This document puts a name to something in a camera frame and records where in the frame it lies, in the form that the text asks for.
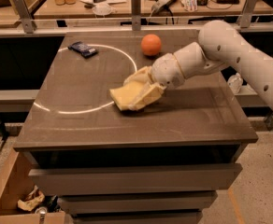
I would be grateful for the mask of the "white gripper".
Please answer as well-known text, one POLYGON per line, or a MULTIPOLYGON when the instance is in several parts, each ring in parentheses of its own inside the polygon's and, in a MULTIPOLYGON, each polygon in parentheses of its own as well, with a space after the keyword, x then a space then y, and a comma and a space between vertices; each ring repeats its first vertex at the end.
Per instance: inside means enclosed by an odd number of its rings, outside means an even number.
POLYGON ((175 89, 184 82, 177 59, 173 54, 167 53, 159 57, 152 67, 142 67, 123 82, 128 89, 127 108, 132 111, 140 110, 159 100, 164 94, 164 87, 175 89))

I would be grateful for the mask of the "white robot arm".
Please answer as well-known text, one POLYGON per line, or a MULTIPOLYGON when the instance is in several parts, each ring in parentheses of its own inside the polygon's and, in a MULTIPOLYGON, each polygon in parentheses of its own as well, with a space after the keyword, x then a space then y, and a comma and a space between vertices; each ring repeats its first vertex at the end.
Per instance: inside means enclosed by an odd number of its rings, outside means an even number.
POLYGON ((233 67, 273 110, 273 58, 253 47, 224 21, 206 23, 196 42, 163 55, 125 81, 176 88, 191 77, 209 75, 227 66, 233 67))

